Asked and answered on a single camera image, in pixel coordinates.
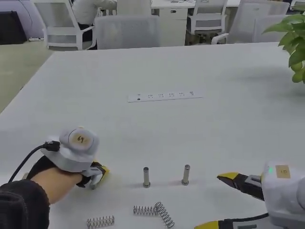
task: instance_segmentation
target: floor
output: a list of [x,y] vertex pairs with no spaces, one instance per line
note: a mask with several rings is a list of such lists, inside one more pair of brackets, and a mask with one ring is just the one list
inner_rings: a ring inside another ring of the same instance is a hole
[[0,45],[0,112],[51,54],[43,42]]

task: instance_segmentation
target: metal pin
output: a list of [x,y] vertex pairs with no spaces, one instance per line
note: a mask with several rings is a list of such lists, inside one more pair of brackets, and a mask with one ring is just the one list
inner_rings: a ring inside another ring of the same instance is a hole
[[189,184],[190,168],[191,168],[190,165],[185,165],[184,166],[183,179],[181,180],[181,183],[183,185],[188,185]]
[[143,186],[144,187],[149,187],[151,185],[151,183],[149,182],[148,167],[144,167],[143,172],[144,172]]

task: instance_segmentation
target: coil spring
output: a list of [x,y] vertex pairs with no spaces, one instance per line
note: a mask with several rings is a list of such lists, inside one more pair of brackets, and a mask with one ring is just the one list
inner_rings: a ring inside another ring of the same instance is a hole
[[158,215],[155,207],[133,206],[133,213],[136,215]]
[[106,226],[111,226],[113,224],[114,224],[114,216],[87,219],[88,229],[102,228]]
[[165,225],[167,226],[167,228],[172,228],[175,223],[172,220],[172,218],[170,217],[170,215],[168,214],[168,212],[166,211],[165,207],[163,206],[163,204],[161,202],[157,202],[154,207],[157,209],[157,212],[159,213],[159,215],[161,216],[163,222],[165,223]]

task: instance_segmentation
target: black cable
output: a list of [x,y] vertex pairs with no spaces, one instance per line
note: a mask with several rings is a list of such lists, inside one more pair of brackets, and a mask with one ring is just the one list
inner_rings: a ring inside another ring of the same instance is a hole
[[9,182],[12,182],[13,179],[15,178],[15,176],[17,175],[17,173],[20,171],[20,169],[24,166],[24,164],[28,161],[28,159],[37,151],[40,150],[42,148],[44,148],[45,144],[40,145],[38,147],[36,147],[35,149],[33,149],[25,158],[24,160],[21,162],[21,164],[17,167],[17,169],[15,170],[15,172],[13,173],[13,175],[11,175]]
[[18,172],[20,171],[20,169],[24,166],[24,164],[28,161],[28,159],[38,150],[44,148],[48,151],[52,151],[52,152],[58,152],[60,149],[60,142],[58,141],[50,141],[50,142],[45,142],[43,145],[40,145],[38,147],[36,147],[35,149],[33,149],[25,158],[24,160],[21,162],[21,164],[17,167],[17,169],[15,170],[15,172],[13,173],[13,175],[11,176],[9,182],[12,182],[13,179],[15,178],[15,176],[18,174]]
[[30,17],[30,29],[28,30],[28,32],[31,32],[32,31],[32,29],[33,29],[33,19],[32,19],[32,17],[31,17],[31,14],[30,14],[30,12],[28,11],[28,9],[25,7],[25,5],[23,4],[23,2],[21,1],[21,0],[18,0],[22,5],[23,5],[23,7],[24,7],[24,9],[27,11],[27,13],[28,13],[28,15],[29,15],[29,17]]

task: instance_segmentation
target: white cabinet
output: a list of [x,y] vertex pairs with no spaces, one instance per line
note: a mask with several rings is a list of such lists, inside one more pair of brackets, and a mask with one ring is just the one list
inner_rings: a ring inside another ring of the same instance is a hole
[[161,46],[184,46],[187,9],[160,9]]

